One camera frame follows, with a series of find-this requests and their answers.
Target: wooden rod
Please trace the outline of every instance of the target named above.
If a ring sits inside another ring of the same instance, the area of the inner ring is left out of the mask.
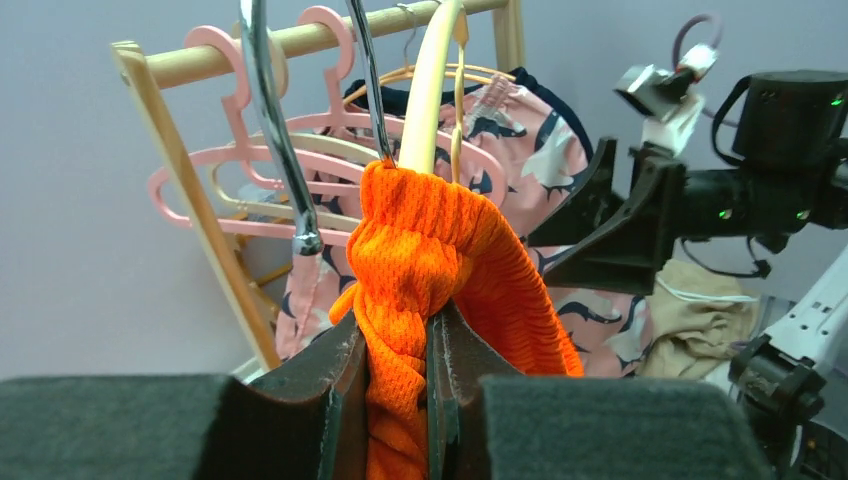
[[[468,15],[506,7],[510,0],[465,0]],[[367,15],[373,37],[409,30],[413,25],[427,25],[439,3],[425,0],[409,5],[411,13],[391,7]],[[350,17],[345,17],[350,25]],[[323,25],[309,24],[271,32],[271,41],[282,48],[286,58],[299,57],[337,47],[332,32]],[[227,59],[214,47],[183,48],[157,53],[147,57],[147,64],[160,89],[178,87],[189,83],[232,73]]]

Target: clothing rack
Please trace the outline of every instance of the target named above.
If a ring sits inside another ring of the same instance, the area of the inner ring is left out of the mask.
[[[524,31],[520,0],[465,0],[468,15],[492,12],[497,69],[512,70],[524,65]],[[409,30],[429,22],[439,3],[425,0],[377,10],[368,14],[373,37]],[[324,26],[300,25],[271,32],[270,39],[287,58],[308,55],[338,46]],[[228,303],[251,344],[264,371],[280,364],[274,347],[270,323],[263,314],[266,307],[256,301],[231,248],[228,237],[218,225],[197,173],[194,170],[174,123],[162,90],[232,73],[231,65],[215,48],[202,46],[145,55],[133,41],[112,44],[112,54],[124,83],[129,87],[154,143],[163,157],[166,170],[186,215],[197,232],[201,246],[224,290]]]

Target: orange garment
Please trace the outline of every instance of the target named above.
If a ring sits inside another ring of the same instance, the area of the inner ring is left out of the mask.
[[[497,207],[435,175],[373,162],[347,257],[352,307],[368,345],[369,480],[427,476],[427,319],[453,297],[468,325],[526,374],[582,376],[542,279]]]

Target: metal hook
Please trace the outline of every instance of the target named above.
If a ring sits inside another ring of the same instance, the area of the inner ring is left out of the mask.
[[[377,149],[383,158],[383,165],[394,168],[395,160],[392,156],[392,147],[389,144],[389,136],[386,133],[385,114],[383,113],[383,96],[380,92],[380,77],[377,74],[377,60],[374,56],[374,40],[371,38],[371,29],[368,27],[368,18],[362,7],[362,0],[347,0],[350,11],[351,23],[356,32],[359,52],[362,54],[362,62],[365,65],[365,91],[368,95],[368,109],[371,115],[371,129],[377,141]]]
[[[277,98],[277,82],[271,67],[271,52],[268,47],[268,30],[265,19],[265,0],[240,0],[239,23],[244,65],[250,81],[253,108],[271,159],[283,180],[286,192],[296,211],[295,235],[292,248],[296,255],[318,254],[324,247],[318,232],[315,205],[303,178],[303,171],[289,138],[286,121]]]
[[[412,45],[412,41],[415,40],[416,35],[418,35],[418,17],[415,16],[412,9],[409,8],[409,5],[405,3],[396,3],[396,7],[402,9],[406,14],[412,17],[412,35],[406,40],[406,43],[403,44],[403,66],[409,70],[409,46]]]

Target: beige cloth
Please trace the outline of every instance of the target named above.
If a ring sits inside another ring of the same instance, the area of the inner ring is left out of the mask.
[[[659,277],[677,290],[709,296],[750,295],[732,277],[669,260]],[[681,300],[659,283],[648,297],[654,319],[654,346],[638,375],[700,379],[734,355],[732,343],[750,338],[757,303],[694,303]]]

